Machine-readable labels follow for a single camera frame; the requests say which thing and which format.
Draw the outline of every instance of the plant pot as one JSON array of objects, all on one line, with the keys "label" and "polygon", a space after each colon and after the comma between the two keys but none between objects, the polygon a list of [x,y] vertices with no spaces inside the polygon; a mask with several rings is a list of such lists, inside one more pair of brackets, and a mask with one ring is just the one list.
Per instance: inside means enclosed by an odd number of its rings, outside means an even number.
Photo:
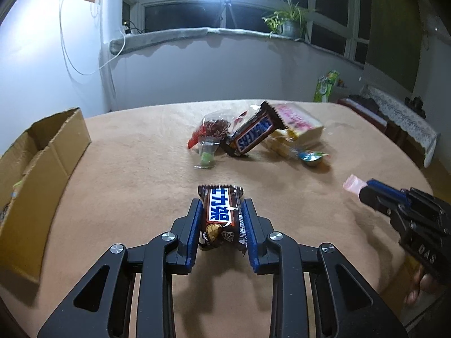
[{"label": "plant pot", "polygon": [[279,27],[279,34],[284,37],[298,39],[301,37],[301,26],[298,21],[285,20]]}]

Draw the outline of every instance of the white wall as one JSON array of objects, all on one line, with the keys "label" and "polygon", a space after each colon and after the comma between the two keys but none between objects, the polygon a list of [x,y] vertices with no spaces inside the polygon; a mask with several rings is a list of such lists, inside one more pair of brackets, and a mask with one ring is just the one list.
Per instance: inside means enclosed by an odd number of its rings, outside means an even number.
[{"label": "white wall", "polygon": [[421,48],[413,96],[424,101],[426,120],[440,132],[435,156],[451,172],[451,45],[429,37],[429,49]]},{"label": "white wall", "polygon": [[[65,0],[66,49],[83,73],[99,67],[100,15],[95,4]],[[85,117],[109,105],[100,73],[82,76],[65,60],[59,0],[17,0],[0,26],[0,154],[34,121],[79,106]]]},{"label": "white wall", "polygon": [[306,44],[209,35],[148,47],[111,64],[118,107],[222,99],[312,101],[319,77],[330,70],[351,91],[362,69]]}]

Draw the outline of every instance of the green snack bag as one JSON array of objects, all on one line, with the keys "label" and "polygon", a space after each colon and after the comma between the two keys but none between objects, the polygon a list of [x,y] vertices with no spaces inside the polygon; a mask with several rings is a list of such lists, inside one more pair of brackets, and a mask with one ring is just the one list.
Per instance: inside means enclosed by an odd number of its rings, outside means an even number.
[{"label": "green snack bag", "polygon": [[327,103],[332,87],[337,85],[340,73],[338,71],[329,71],[326,76],[321,77],[316,85],[314,103]]}]

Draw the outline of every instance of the silver screw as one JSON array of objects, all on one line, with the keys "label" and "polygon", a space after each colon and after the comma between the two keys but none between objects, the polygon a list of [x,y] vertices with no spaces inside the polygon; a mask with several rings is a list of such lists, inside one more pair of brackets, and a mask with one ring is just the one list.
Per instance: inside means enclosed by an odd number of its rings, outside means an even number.
[{"label": "silver screw", "polygon": [[165,233],[163,233],[162,239],[164,241],[172,241],[175,239],[175,234],[173,232],[166,231]]},{"label": "silver screw", "polygon": [[277,241],[283,238],[283,234],[281,232],[274,231],[271,234],[269,234],[269,237],[271,240]]},{"label": "silver screw", "polygon": [[111,248],[110,248],[110,252],[113,254],[119,254],[122,253],[123,250],[123,245],[121,244],[114,244]]},{"label": "silver screw", "polygon": [[321,249],[325,253],[333,253],[335,251],[335,247],[331,243],[324,243],[321,245]]}]

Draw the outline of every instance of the green curtain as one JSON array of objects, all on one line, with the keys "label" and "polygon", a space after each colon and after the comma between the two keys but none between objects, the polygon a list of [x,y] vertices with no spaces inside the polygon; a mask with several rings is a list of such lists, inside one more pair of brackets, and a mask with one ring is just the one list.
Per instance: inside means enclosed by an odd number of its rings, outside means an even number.
[{"label": "green curtain", "polygon": [[422,27],[417,0],[372,0],[367,63],[413,91]]}]

